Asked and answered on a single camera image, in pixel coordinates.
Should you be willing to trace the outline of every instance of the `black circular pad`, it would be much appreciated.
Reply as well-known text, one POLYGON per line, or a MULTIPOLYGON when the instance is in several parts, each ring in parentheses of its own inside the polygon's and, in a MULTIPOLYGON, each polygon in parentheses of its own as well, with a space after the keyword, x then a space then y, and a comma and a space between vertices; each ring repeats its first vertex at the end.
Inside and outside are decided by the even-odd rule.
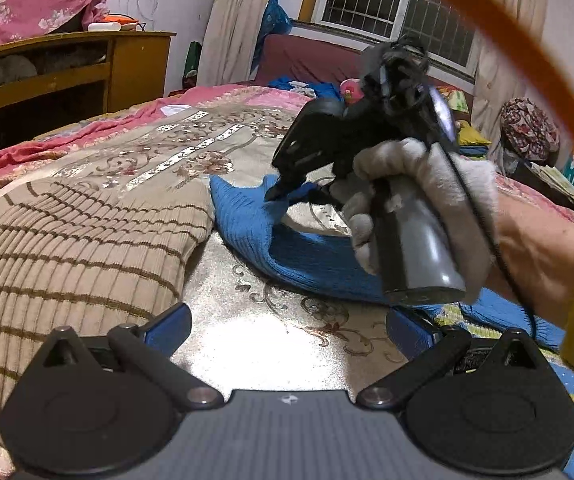
POLYGON ((56 475, 128 468, 160 450, 176 427, 171 402, 149 381, 78 366, 24 383, 0 420, 17 463, 56 475))
POLYGON ((574 404, 561 384, 538 379, 500 366, 434 381, 407 404, 407 428, 427 454, 466 472, 562 467, 574 448, 574 404))

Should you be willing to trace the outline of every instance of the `beige curtain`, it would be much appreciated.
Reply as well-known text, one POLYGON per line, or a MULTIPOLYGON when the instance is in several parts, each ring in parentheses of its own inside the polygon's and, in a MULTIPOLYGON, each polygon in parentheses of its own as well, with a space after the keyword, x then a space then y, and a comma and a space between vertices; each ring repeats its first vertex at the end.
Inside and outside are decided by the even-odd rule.
POLYGON ((216 86, 249 79, 267 1, 214 1, 198 68, 200 86, 216 86))
MULTIPOLYGON (((540 40, 545 25, 547 0, 499 0, 507 12, 524 28, 540 40)), ((471 122, 487 139, 492 141, 488 158, 502 170, 502 148, 500 147, 500 108, 510 99, 522 97, 526 82, 506 62, 493 44, 483 45, 471 122)))

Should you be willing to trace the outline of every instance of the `white cotton glove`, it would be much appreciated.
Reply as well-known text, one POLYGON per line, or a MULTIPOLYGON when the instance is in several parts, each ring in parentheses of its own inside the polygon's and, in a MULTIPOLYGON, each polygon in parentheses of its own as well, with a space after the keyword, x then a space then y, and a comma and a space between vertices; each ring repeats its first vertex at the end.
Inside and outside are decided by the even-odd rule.
MULTIPOLYGON (((493 163, 451 156, 486 224, 493 229, 498 201, 493 163)), ((377 274, 376 253, 383 250, 376 248, 373 240, 373 220, 369 216, 373 192, 367 181, 403 173, 420 185, 438 212, 446 227, 458 271, 465 281, 464 301, 476 301, 489 274, 492 258, 467 197, 440 147, 434 144, 428 154, 419 140, 388 140, 356 155, 353 171, 355 176, 335 182, 331 193, 345 203, 343 217, 352 233, 356 259, 363 269, 377 274)))

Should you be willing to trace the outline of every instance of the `wooden dresser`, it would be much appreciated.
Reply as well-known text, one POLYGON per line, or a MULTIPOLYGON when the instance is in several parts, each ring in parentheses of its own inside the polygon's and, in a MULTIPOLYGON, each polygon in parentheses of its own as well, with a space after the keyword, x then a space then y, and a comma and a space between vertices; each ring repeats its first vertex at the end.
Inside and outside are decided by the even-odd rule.
POLYGON ((0 149, 60 126, 163 96, 173 32, 72 32, 0 45, 0 60, 20 55, 37 75, 0 86, 0 149), (59 62, 93 52, 74 68, 59 62))

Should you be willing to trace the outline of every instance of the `gray handle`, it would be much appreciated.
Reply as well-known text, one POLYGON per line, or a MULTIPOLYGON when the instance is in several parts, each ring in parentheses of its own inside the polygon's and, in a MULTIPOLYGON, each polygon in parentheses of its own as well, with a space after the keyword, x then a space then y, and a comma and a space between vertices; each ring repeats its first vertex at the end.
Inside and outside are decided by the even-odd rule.
POLYGON ((385 297, 410 306, 461 301, 465 282, 420 186, 406 175, 381 178, 373 185, 371 215, 385 297))

